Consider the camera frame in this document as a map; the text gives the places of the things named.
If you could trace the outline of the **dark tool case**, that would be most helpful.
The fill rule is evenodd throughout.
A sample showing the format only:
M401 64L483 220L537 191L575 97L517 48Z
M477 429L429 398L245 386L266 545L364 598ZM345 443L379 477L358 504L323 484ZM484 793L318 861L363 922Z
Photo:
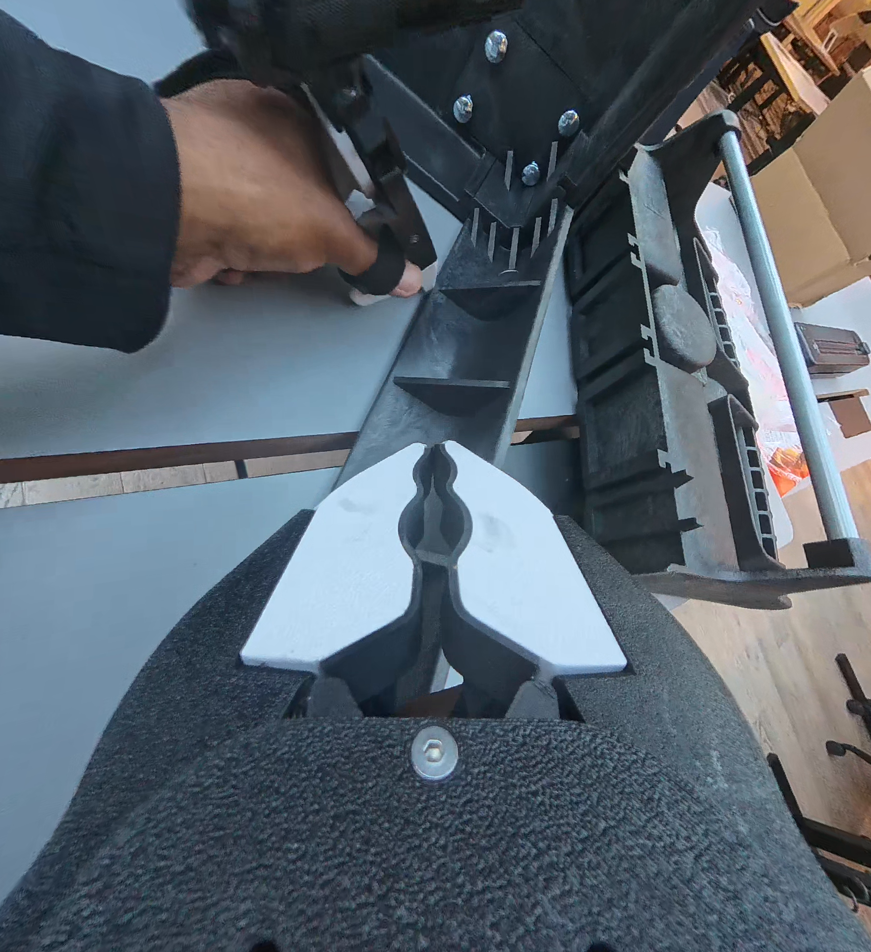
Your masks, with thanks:
M810 377L840 377L870 365L870 346L854 330L795 322Z

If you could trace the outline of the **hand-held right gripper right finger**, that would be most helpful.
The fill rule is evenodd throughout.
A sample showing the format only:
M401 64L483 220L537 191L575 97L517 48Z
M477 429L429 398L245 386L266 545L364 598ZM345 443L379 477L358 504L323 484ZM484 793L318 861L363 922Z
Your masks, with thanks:
M531 680L628 666L548 506L453 441L437 446L437 494L442 649L470 707L506 708Z

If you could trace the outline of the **grey desk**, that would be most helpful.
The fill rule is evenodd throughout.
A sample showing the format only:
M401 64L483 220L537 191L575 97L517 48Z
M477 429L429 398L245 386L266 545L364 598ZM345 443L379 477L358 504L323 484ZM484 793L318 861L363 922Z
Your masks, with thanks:
M417 303L325 270L175 292L134 354L0 337L0 461L358 431ZM155 648L333 475L0 508L0 905Z

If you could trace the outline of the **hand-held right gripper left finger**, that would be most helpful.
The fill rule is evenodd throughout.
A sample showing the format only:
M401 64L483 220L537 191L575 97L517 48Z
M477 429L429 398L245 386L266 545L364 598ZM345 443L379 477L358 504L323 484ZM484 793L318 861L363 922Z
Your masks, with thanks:
M360 706L437 689L437 562L420 549L433 447L351 477L313 511L240 660L335 678Z

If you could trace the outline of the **black plastic cart leg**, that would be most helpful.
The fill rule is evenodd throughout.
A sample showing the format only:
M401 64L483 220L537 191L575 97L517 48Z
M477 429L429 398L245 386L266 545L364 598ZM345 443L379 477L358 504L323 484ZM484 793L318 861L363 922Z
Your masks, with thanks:
M482 240L478 213L460 232L436 286L420 303L347 459L321 509L346 517L353 594L343 611L359 638L322 661L369 717L393 717L428 693L444 653L476 697L470 717L499 716L539 676L540 653L511 623L474 610L462 594L462 557L474 551L475 508L456 488L465 470L490 496L492 517L515 507L498 496L500 470L524 398L560 267L572 211L555 211L552 234L521 248L505 268Z

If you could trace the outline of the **clear plastic bag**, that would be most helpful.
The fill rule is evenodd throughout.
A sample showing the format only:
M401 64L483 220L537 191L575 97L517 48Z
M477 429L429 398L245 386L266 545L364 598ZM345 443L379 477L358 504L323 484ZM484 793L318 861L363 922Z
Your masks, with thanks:
M701 228L717 273L717 290L742 374L747 379L756 442L779 497L793 492L810 473L786 385L750 281L726 253L714 228Z

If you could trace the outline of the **beige cardboard box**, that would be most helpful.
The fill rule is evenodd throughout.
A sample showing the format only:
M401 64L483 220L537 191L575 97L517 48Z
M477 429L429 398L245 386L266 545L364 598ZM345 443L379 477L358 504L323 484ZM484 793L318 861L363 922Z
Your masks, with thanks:
M789 303L870 277L871 65L751 184Z

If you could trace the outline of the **black office chair bases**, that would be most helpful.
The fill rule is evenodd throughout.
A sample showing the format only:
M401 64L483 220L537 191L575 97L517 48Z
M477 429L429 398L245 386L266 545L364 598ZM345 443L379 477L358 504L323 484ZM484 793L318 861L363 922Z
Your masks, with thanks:
M807 701L828 700L849 717L853 729L871 747L871 610L832 600L834 589L818 593L818 601L794 602L793 613L804 614L807 635L817 638L817 648L808 648L810 662ZM859 778L871 780L871 750L842 739L824 742L829 760L841 760L859 768ZM859 829L837 826L810 816L803 810L790 784L780 757L770 752L767 764L773 773L794 823L803 835L838 894L846 898L854 913L871 911L871 819L859 819Z

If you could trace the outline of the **black plastic cart shelf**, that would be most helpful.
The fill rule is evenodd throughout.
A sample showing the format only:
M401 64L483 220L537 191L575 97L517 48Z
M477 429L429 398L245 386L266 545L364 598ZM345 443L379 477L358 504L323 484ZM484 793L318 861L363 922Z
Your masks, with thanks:
M544 199L577 204L636 144L654 145L783 1L536 1L401 40L366 59L407 178L457 220L510 229Z

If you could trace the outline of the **person's left hand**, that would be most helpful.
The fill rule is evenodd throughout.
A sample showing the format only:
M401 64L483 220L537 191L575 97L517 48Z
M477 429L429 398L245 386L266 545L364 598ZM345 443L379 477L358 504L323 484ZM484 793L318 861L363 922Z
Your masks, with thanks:
M171 286L334 266L359 276L378 244L340 199L322 128L281 91L217 80L163 98L180 200Z

